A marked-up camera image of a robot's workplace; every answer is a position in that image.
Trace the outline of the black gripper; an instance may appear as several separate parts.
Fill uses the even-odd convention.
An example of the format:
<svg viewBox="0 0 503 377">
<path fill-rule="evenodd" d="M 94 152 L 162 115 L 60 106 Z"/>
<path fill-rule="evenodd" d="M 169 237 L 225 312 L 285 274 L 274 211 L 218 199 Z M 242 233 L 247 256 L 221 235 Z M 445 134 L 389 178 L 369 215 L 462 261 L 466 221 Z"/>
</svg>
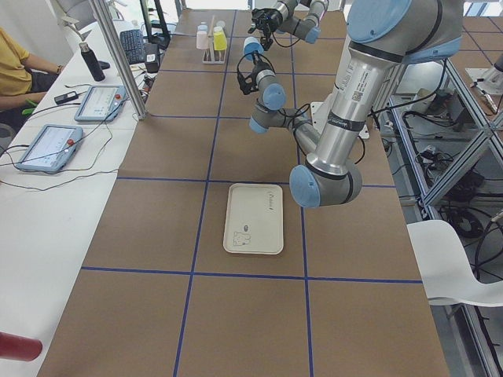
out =
<svg viewBox="0 0 503 377">
<path fill-rule="evenodd" d="M 248 33 L 260 31 L 260 44 L 264 50 L 268 50 L 273 43 L 273 34 L 283 23 L 280 11 L 273 8 L 253 9 L 251 11 L 251 27 Z"/>
<path fill-rule="evenodd" d="M 240 71 L 240 63 L 248 57 L 251 58 L 254 67 L 249 75 L 244 76 Z M 260 74 L 265 76 L 275 75 L 274 66 L 271 64 L 270 60 L 261 53 L 245 53 L 237 63 L 237 81 L 244 95 L 259 91 Z"/>
</svg>

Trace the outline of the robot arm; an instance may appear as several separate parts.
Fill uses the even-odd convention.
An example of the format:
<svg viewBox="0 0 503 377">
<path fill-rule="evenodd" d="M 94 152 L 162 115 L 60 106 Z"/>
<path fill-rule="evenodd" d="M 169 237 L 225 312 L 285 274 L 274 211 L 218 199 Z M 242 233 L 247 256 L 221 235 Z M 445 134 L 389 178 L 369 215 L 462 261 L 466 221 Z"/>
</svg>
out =
<svg viewBox="0 0 503 377">
<path fill-rule="evenodd" d="M 298 4 L 309 8 L 307 15 L 300 19 L 295 16 Z M 289 33 L 307 43 L 314 44 L 321 33 L 321 19 L 329 8 L 329 1 L 276 1 L 271 8 L 253 9 L 251 27 L 248 33 L 258 30 L 260 44 L 268 50 L 273 43 L 276 31 Z"/>
<path fill-rule="evenodd" d="M 295 15 L 296 2 L 279 1 L 254 9 L 251 29 L 260 38 L 244 44 L 251 60 L 250 75 L 240 75 L 244 94 L 257 93 L 250 127 L 259 134 L 272 127 L 289 130 L 305 152 L 294 167 L 289 187 L 306 208 L 352 201 L 361 191 L 362 176 L 349 155 L 383 85 L 387 71 L 399 64 L 417 64 L 453 56 L 461 47 L 463 4 L 460 1 L 356 1 L 347 18 L 348 62 L 340 64 L 329 97 L 322 131 L 299 111 L 285 107 L 283 86 L 264 53 L 276 31 L 314 43 L 328 8 L 326 1 L 309 1 L 304 18 Z"/>
</svg>

